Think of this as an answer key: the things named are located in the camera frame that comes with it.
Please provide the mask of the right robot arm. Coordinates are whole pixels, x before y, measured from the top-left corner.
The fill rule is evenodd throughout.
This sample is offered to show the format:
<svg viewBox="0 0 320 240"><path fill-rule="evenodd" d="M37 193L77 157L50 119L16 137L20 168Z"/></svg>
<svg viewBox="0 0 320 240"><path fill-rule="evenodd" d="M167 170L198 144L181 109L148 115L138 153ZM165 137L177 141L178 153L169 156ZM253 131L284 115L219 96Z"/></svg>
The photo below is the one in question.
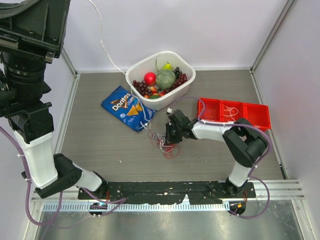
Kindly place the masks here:
<svg viewBox="0 0 320 240"><path fill-rule="evenodd" d="M183 139L205 139L226 144L235 160L225 181L225 190L230 197L236 198L243 193L253 168L271 149L270 138L245 118L234 122L190 120L181 110L171 108L167 109L166 114L166 145L178 144Z"/></svg>

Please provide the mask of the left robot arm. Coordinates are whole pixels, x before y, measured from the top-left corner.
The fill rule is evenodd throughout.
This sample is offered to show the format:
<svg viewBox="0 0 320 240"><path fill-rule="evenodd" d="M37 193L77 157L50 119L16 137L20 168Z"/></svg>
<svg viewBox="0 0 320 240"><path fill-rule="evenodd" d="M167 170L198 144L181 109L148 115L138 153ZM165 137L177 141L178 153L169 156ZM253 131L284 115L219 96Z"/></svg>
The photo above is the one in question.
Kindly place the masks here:
<svg viewBox="0 0 320 240"><path fill-rule="evenodd" d="M68 0L1 3L0 115L8 120L26 159L24 176L41 198L76 186L100 200L107 195L107 181L53 152L52 104L41 100L51 90L45 70L61 55L69 8Z"/></svg>

